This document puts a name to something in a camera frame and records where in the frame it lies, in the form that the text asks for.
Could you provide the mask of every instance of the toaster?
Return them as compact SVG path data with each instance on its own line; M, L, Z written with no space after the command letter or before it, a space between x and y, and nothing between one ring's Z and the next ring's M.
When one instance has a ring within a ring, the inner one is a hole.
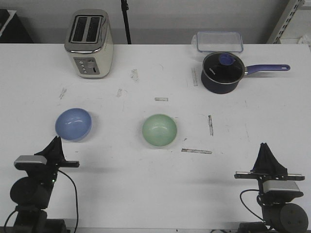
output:
M107 12L99 9L76 11L67 31L65 50L79 76L86 79L106 76L113 57Z

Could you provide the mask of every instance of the saucepan handle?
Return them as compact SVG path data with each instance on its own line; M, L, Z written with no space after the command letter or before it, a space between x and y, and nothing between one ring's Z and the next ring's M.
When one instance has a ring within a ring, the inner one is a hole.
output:
M291 67L289 65L253 65L245 69L245 74L252 74L258 71L288 71Z

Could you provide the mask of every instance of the wall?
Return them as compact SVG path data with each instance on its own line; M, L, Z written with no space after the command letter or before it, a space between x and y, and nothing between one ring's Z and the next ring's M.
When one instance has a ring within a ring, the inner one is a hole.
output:
M133 44L189 44L197 31L239 31L244 43L265 43L287 0L128 0ZM82 8L108 12L113 39L126 43L119 0L1 0L36 43L63 43L71 15Z

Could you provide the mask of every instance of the saucepan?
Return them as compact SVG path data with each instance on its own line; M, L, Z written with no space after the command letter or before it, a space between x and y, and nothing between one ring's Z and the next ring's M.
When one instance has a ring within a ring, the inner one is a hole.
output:
M214 52L205 57L201 80L211 92L233 91L244 75L258 71L288 71L289 65L253 65L245 67L242 60L230 52Z

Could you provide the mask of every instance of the white table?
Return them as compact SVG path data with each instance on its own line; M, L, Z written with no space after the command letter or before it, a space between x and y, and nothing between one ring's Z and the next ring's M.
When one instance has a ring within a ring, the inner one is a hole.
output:
M0 51L0 225L15 207L11 186L26 176L13 161L44 149L55 136L55 120L72 107L93 119L83 141L63 140L66 159L81 164L63 168L78 187L80 227L212 229L257 221L239 201L257 181L234 174L252 169L261 142L289 173L306 176L298 183L305 195L293 202L311 216L308 46L244 45L246 66L289 64L291 70L249 75L225 95L204 88L203 57L190 45L115 45L111 71L100 80L77 76L63 45L0 44ZM156 113L178 126L176 140L161 149L141 135L144 120ZM255 193L244 199L261 215ZM75 224L74 190L62 174L47 213Z

